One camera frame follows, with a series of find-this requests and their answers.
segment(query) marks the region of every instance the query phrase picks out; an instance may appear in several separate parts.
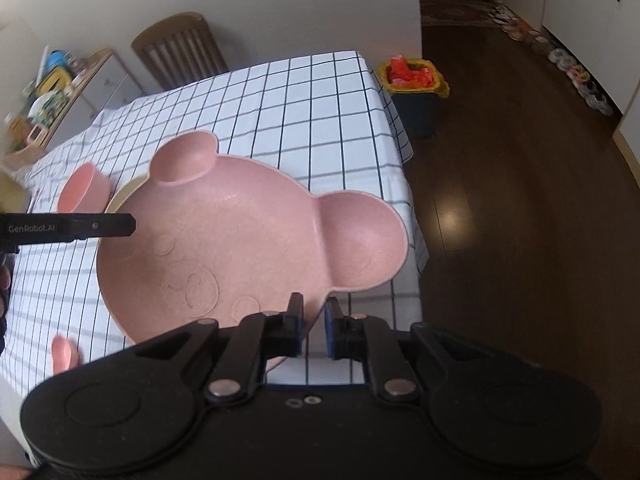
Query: checkered tablecloth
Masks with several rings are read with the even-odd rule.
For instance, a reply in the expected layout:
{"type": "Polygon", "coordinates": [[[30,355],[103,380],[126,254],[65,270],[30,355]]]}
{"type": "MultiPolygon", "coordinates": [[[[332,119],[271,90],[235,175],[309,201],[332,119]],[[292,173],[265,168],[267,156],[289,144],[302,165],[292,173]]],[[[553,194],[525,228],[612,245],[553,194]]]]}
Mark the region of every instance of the checkered tablecloth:
{"type": "MultiPolygon", "coordinates": [[[[392,204],[409,233],[404,267],[385,285],[338,299],[345,313],[380,316],[399,330],[421,319],[418,274],[428,254],[402,172],[413,151],[389,95],[356,52],[253,66],[105,110],[34,165],[25,180],[33,212],[55,211],[65,181],[81,164],[94,162],[119,189],[147,172],[162,143],[194,128],[213,131],[221,153],[270,164],[314,193],[357,189],[392,204]]],[[[0,374],[22,396],[50,375],[49,346],[57,333],[78,341],[85,361],[129,344],[100,296],[96,250],[92,239],[25,246],[17,257],[0,374]]],[[[322,316],[304,349],[268,379],[362,381],[358,364],[324,357],[322,316]]]]}

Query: metal rivet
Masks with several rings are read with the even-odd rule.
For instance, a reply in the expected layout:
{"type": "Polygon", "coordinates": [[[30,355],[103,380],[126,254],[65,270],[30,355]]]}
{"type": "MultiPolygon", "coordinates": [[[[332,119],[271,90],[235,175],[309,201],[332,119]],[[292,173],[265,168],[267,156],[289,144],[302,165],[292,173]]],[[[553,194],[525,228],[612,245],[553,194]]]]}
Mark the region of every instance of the metal rivet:
{"type": "Polygon", "coordinates": [[[322,399],[315,395],[309,395],[305,397],[305,404],[320,404],[322,399]]]}
{"type": "Polygon", "coordinates": [[[284,401],[285,406],[289,406],[290,408],[302,408],[304,402],[300,399],[287,399],[284,401]]]}
{"type": "Polygon", "coordinates": [[[209,391],[216,397],[229,397],[240,391],[240,384],[232,379],[217,379],[209,383],[209,391]]]}
{"type": "Polygon", "coordinates": [[[415,391],[415,383],[407,379],[391,379],[385,383],[385,391],[394,397],[412,394],[415,391]]]}

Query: wooden chair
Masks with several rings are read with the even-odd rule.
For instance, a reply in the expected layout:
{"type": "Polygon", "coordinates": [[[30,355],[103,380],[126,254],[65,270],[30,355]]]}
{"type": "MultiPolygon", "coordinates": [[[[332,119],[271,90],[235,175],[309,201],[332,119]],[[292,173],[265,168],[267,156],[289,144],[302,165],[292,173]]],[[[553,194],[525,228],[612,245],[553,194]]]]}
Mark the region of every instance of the wooden chair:
{"type": "Polygon", "coordinates": [[[161,20],[131,42],[164,90],[228,72],[207,21],[197,12],[161,20]]]}

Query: pink bowl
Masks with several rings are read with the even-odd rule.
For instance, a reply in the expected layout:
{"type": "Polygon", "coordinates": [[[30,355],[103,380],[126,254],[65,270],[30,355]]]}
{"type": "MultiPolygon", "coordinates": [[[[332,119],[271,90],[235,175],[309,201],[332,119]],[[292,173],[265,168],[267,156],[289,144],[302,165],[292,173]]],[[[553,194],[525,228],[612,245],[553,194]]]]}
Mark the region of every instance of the pink bowl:
{"type": "Polygon", "coordinates": [[[305,297],[309,328],[331,291],[380,285],[404,263],[406,229],[389,204],[357,191],[314,196],[217,149],[205,131],[166,143],[118,210],[136,231],[100,241],[100,291],[134,343],[201,317],[225,327],[283,311],[292,292],[305,297]]]}
{"type": "Polygon", "coordinates": [[[113,186],[94,164],[88,162],[74,171],[58,199],[59,213],[102,213],[113,186]]]}

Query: doormat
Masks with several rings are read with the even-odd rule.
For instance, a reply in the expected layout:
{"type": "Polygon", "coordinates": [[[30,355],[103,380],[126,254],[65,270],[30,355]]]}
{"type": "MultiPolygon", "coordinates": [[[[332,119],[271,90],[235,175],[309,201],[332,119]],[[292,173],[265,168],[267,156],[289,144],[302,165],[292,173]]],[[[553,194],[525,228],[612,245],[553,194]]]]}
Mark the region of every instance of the doormat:
{"type": "Polygon", "coordinates": [[[483,0],[420,0],[422,25],[500,27],[489,16],[492,4],[483,0]]]}

